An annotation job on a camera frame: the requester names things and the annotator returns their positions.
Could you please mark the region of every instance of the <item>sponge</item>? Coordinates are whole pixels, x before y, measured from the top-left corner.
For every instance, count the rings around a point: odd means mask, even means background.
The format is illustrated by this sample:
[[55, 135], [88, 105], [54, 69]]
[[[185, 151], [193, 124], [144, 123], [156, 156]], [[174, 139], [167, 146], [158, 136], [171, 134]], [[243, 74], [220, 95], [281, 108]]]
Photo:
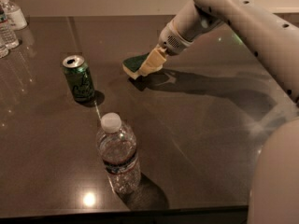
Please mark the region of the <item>sponge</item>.
[[166, 49], [157, 46], [150, 53], [128, 58], [122, 62], [122, 68], [131, 78], [147, 76], [163, 68], [166, 62]]

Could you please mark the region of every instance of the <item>dark gray countertop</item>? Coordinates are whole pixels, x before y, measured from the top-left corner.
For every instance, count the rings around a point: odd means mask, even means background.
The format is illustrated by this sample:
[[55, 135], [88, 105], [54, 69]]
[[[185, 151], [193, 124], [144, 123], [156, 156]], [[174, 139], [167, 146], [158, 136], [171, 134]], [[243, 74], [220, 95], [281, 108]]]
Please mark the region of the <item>dark gray countertop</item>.
[[[263, 143], [297, 107], [226, 25], [130, 80], [121, 62], [151, 51], [171, 18], [31, 18], [17, 32], [22, 44], [0, 60], [0, 217], [248, 204]], [[78, 52], [96, 103], [73, 101], [60, 68]], [[137, 138], [132, 195], [112, 192], [98, 158], [107, 112]]]

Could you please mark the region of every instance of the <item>soap dispenser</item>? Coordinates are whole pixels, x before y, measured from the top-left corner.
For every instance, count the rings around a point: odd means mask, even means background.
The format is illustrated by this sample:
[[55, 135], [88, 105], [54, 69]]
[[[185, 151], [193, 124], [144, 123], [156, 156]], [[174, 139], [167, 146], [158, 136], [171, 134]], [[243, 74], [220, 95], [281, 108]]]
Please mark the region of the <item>soap dispenser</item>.
[[0, 5], [5, 11], [13, 30], [20, 30], [27, 26], [27, 21], [21, 12], [21, 8], [16, 3], [9, 0], [0, 0]]

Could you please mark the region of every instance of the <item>clear plastic bottle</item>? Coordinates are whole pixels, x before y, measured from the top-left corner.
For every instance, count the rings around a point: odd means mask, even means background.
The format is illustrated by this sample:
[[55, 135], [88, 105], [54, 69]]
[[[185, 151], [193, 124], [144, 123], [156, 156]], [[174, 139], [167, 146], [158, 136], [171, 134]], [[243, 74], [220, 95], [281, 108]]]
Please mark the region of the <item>clear plastic bottle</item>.
[[5, 57], [6, 55], [8, 55], [8, 49], [4, 40], [0, 36], [0, 58]]
[[0, 0], [0, 4], [7, 15], [12, 30], [20, 30], [27, 26], [27, 21], [19, 5], [9, 0]]
[[19, 46], [19, 40], [16, 37], [14, 31], [12, 31], [7, 16], [4, 10], [0, 6], [0, 36], [5, 42], [8, 49], [14, 49]]
[[101, 118], [97, 149], [115, 192], [128, 194], [138, 188], [141, 172], [135, 135], [116, 113]]

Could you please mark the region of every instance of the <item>soda can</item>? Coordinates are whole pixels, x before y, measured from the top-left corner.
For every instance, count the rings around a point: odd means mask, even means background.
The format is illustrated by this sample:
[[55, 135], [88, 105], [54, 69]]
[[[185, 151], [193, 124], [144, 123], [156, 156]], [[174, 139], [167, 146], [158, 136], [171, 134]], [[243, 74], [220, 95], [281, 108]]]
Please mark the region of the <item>soda can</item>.
[[88, 102], [94, 97], [91, 72], [83, 57], [66, 57], [63, 61], [63, 71], [75, 101]]

